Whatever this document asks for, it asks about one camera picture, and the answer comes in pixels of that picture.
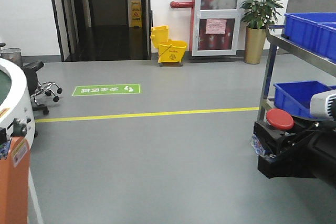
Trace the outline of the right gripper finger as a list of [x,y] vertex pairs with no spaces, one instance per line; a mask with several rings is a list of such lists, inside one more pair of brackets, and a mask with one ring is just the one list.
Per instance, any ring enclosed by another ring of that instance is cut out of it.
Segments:
[[264,121],[254,122],[253,133],[257,136],[265,153],[281,153],[285,132],[276,129]]
[[318,149],[315,146],[293,146],[280,154],[259,156],[257,169],[267,178],[316,178],[309,160]]

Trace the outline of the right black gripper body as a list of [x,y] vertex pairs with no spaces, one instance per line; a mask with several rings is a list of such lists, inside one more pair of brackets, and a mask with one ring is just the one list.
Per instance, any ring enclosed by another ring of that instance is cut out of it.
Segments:
[[335,121],[292,116],[282,143],[282,176],[318,178],[335,187]]

